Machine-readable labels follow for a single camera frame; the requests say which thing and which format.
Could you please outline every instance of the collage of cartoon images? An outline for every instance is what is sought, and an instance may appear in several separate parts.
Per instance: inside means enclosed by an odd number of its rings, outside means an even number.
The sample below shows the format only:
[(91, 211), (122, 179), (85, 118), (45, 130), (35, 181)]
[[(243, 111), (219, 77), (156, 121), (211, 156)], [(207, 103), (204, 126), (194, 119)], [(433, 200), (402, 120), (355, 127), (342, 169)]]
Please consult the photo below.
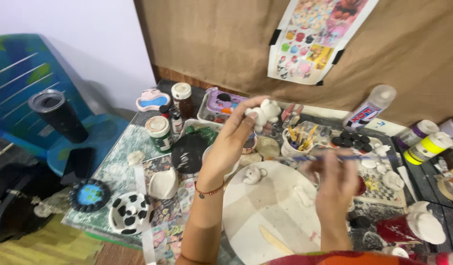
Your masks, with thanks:
[[(142, 165), (148, 190), (154, 173), (169, 170), (172, 167), (171, 155), (167, 154), (144, 161)], [(173, 198), (155, 199), (150, 197), (154, 209), (151, 225), (157, 264), (174, 264), (181, 254), (182, 233), (194, 200), (194, 181), (197, 180), (197, 174), (181, 174), (181, 178), (179, 189)]]
[(333, 51), (368, 0), (299, 0), (278, 40), (275, 78), (316, 83)]

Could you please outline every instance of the fingernail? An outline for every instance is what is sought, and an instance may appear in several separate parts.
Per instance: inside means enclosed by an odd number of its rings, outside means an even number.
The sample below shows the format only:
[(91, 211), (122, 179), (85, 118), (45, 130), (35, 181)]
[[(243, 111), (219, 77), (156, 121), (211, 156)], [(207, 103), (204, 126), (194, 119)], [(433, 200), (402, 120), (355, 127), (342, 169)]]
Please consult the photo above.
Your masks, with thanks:
[(252, 118), (253, 120), (256, 120), (256, 118), (258, 117), (258, 113), (251, 112), (251, 113), (248, 114), (248, 117)]

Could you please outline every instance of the brown jar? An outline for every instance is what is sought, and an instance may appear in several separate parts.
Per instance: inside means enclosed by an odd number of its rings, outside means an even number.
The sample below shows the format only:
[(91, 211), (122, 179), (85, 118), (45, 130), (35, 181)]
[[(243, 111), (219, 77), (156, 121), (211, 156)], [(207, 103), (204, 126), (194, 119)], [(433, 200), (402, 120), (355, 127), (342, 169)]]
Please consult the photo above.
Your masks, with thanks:
[(192, 90), (188, 83), (177, 83), (171, 88), (172, 101), (184, 119), (194, 115), (194, 104), (192, 103)]

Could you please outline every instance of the brown paper backdrop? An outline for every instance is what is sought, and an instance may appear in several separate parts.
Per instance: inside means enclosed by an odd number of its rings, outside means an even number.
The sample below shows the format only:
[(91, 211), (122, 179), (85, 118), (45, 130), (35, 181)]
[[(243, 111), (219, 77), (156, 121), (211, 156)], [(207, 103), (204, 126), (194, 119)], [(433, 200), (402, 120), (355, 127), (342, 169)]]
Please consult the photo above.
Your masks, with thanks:
[(380, 0), (323, 86), (267, 77), (288, 0), (135, 0), (152, 63), (248, 94), (353, 110), (377, 84), (397, 89), (381, 118), (453, 117), (453, 0)]

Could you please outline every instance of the yellow star figurine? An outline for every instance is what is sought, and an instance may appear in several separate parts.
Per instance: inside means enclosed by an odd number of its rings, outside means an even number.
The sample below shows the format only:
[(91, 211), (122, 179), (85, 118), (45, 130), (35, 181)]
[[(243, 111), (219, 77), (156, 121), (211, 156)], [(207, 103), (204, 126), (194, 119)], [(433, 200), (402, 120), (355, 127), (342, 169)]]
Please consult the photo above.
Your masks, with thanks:
[(379, 182), (374, 182), (371, 178), (368, 178), (364, 184), (370, 191), (379, 190)]

